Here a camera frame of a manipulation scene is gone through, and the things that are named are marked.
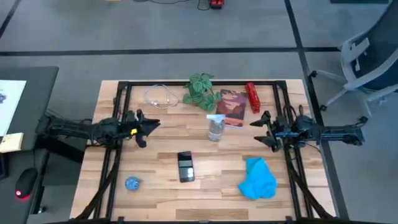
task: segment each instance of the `leaf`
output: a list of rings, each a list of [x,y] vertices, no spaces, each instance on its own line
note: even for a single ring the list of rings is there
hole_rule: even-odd
[[[195,90],[195,92],[197,93],[203,93],[205,91],[202,82],[195,82],[194,84],[192,84],[192,87],[193,90]]]
[[[185,104],[191,104],[192,103],[192,98],[191,96],[187,93],[184,95],[184,97],[182,98],[182,103]]]
[[[196,93],[195,90],[193,90],[192,85],[189,85],[188,89],[189,89],[189,94],[191,94],[191,96]]]
[[[200,81],[200,75],[199,75],[199,73],[195,73],[195,74],[191,75],[191,77],[189,77],[189,81],[190,81],[192,84],[196,83],[197,81]]]
[[[202,102],[199,104],[199,108],[200,108],[200,109],[203,109],[203,110],[207,110],[207,102],[206,102],[206,101],[202,101]]]
[[[204,81],[204,80],[209,80],[209,79],[211,79],[211,78],[214,78],[214,75],[210,75],[210,74],[207,74],[207,73],[202,73],[201,74],[201,79]]]
[[[208,111],[212,111],[214,110],[214,108],[216,108],[216,104],[215,103],[210,103],[207,105],[207,110]]]
[[[222,100],[222,96],[220,92],[216,92],[216,94],[214,94],[214,100],[216,102],[220,102]]]
[[[196,94],[194,94],[194,95],[192,95],[192,101],[194,102],[194,103],[199,103],[199,102],[201,102],[201,99],[203,98],[203,96],[202,96],[202,94],[200,94],[200,93],[196,93]]]
[[[210,80],[203,81],[202,84],[205,89],[211,89],[213,86]]]
[[[213,95],[207,95],[206,102],[207,102],[208,105],[211,104],[211,103],[215,103],[214,102],[214,96]]]

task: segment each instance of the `blue towel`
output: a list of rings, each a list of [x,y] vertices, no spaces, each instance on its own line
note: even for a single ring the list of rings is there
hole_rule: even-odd
[[[278,183],[264,158],[246,159],[246,180],[239,184],[242,194],[250,199],[272,198]]]

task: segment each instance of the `chair wheel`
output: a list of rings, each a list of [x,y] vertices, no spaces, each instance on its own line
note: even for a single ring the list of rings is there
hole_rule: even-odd
[[[318,75],[317,71],[312,71],[310,77],[315,78],[317,75]]]
[[[365,116],[362,116],[362,117],[360,117],[359,122],[363,123],[363,124],[366,124],[366,122],[368,122],[368,120],[369,120],[369,118],[367,118]]]
[[[319,109],[320,109],[321,111],[326,111],[327,108],[328,108],[328,107],[325,106],[325,105],[321,105],[321,106],[319,107]]]

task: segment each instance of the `white paper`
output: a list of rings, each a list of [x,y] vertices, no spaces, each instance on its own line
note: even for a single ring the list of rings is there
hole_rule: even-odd
[[[0,80],[0,136],[7,134],[25,84],[26,81]]]

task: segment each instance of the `green plant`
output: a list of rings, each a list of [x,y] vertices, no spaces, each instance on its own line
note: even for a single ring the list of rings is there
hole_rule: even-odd
[[[185,94],[182,102],[185,104],[198,105],[201,109],[211,111],[216,107],[216,103],[221,101],[221,93],[214,93],[210,79],[213,75],[207,73],[195,73],[189,78],[189,84],[184,88],[189,90]]]

